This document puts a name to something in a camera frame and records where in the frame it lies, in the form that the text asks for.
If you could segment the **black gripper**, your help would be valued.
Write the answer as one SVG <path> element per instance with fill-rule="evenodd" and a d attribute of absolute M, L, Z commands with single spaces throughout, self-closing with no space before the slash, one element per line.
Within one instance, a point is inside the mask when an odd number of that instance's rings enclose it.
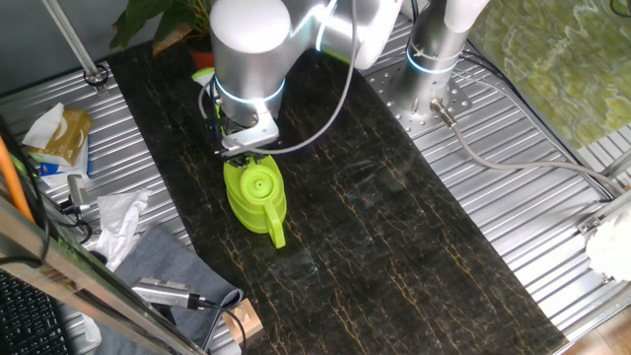
<path fill-rule="evenodd" d="M 265 158 L 268 158 L 268 155 L 251 151 L 231 155 L 230 151 L 226 148 L 220 149 L 220 156 L 226 164 L 238 169 L 245 169 L 249 163 L 261 164 Z"/>

